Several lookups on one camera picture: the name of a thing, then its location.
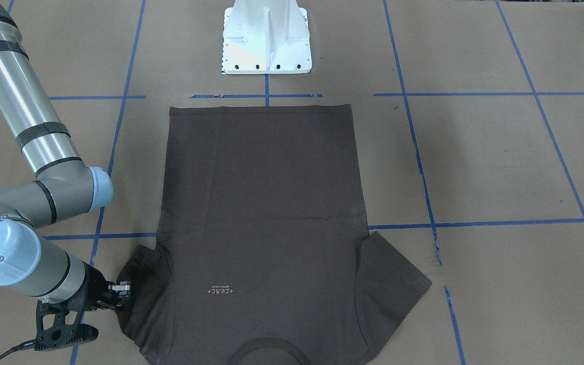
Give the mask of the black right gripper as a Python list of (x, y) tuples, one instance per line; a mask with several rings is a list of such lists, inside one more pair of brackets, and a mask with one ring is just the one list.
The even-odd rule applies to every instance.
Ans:
[(122, 309), (131, 296), (131, 282), (109, 281), (89, 264), (84, 264), (84, 280), (78, 291), (67, 300), (67, 310), (78, 312), (97, 309)]

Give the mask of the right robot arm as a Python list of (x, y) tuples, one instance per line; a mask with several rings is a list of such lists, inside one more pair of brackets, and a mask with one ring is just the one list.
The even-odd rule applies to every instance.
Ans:
[(115, 284), (37, 230), (108, 205), (109, 174), (84, 164), (0, 4), (0, 110), (35, 180), (0, 189), (0, 286), (40, 303), (83, 297), (74, 310), (120, 309), (129, 284)]

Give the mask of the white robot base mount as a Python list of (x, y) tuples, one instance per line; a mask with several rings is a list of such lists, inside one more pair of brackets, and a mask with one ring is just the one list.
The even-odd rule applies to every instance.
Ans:
[(221, 72), (307, 74), (313, 68), (308, 12), (297, 1), (236, 1), (224, 11)]

